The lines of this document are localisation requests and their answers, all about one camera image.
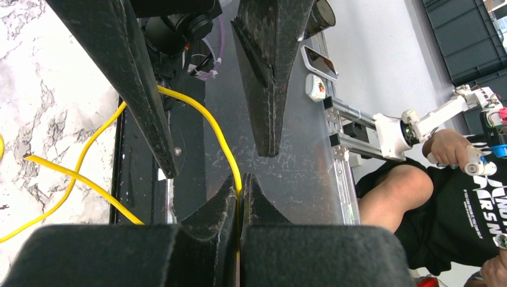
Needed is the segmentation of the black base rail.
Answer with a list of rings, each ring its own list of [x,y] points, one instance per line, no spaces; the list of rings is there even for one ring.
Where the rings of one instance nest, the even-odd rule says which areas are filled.
[[[161,127],[126,108],[117,120],[112,195],[145,224],[182,222],[206,202],[204,118],[161,94]]]

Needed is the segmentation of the person in black shirt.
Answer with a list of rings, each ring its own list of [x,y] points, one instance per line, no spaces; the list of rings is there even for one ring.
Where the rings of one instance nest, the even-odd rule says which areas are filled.
[[[443,168],[418,161],[388,161],[356,184],[361,223],[395,234],[409,268],[431,274],[453,262],[479,268],[466,286],[505,286],[506,160],[496,157],[484,135],[436,132],[423,144]]]

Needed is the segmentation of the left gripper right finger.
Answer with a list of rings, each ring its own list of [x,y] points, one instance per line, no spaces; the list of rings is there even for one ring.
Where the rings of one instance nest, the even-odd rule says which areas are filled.
[[[302,225],[286,218],[252,173],[243,176],[241,286],[413,286],[405,251],[389,231]]]

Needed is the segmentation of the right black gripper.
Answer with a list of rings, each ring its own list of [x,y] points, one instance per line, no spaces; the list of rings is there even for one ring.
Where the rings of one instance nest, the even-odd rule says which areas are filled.
[[[213,20],[222,14],[220,2],[55,0],[48,4],[125,101],[165,176],[176,176],[175,146],[146,46],[153,53],[180,55],[212,31]],[[313,4],[240,1],[231,21],[261,157],[279,153],[289,79]]]

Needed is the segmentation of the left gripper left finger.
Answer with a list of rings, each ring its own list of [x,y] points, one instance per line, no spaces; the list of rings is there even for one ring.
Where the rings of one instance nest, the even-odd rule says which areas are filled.
[[[34,232],[4,286],[228,286],[234,179],[178,224],[52,225]]]

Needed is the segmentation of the white smartphone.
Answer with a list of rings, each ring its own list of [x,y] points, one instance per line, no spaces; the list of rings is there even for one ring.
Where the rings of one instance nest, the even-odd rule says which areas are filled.
[[[338,73],[331,59],[306,45],[301,47],[301,55],[310,72],[330,81],[338,81]]]

